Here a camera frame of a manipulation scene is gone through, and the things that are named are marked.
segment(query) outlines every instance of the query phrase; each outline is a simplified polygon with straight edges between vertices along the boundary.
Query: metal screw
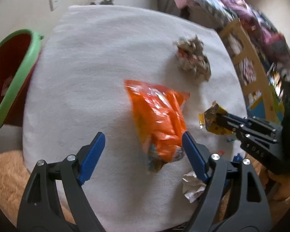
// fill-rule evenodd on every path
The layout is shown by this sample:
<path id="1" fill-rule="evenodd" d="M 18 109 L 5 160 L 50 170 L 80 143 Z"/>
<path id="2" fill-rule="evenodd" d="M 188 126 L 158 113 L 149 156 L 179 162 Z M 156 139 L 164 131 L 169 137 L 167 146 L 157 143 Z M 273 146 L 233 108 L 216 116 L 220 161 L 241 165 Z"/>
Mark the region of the metal screw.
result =
<path id="1" fill-rule="evenodd" d="M 219 156 L 219 154 L 217 154 L 217 153 L 213 153 L 213 154 L 211 155 L 211 158 L 212 158 L 213 160 L 219 160 L 219 159 L 220 159 L 220 156 Z"/>
<path id="2" fill-rule="evenodd" d="M 250 160 L 249 160 L 249 159 L 243 159 L 243 163 L 244 163 L 245 165 L 249 165 L 249 164 L 250 164 Z"/>
<path id="3" fill-rule="evenodd" d="M 75 159 L 76 159 L 76 157 L 75 157 L 75 155 L 69 155 L 68 157 L 67 157 L 67 160 L 68 161 L 75 161 Z"/>
<path id="4" fill-rule="evenodd" d="M 44 165 L 44 160 L 39 160 L 36 164 L 40 167 L 40 166 L 43 166 Z"/>

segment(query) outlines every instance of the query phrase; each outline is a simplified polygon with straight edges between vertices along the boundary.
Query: table surface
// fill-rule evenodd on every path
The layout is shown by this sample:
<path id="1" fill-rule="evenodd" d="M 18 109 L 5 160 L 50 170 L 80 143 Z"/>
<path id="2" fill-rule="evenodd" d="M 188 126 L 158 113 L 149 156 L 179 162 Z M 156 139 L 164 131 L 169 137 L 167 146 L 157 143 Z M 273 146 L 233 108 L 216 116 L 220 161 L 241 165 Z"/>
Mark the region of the table surface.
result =
<path id="1" fill-rule="evenodd" d="M 212 70 L 209 82 L 178 68 L 174 41 L 197 35 Z M 190 92 L 183 114 L 198 143 L 231 159 L 239 143 L 199 129 L 198 114 L 217 101 L 246 109 L 231 59 L 216 32 L 155 11 L 123 6 L 73 6 L 55 28 L 32 76 L 24 114 L 23 150 L 32 171 L 39 159 L 61 161 L 99 131 L 106 148 L 84 192 L 107 231 L 160 231 L 188 221 L 196 204 L 182 193 L 186 157 L 147 172 L 124 79 Z M 63 189 L 59 187 L 63 200 Z"/>

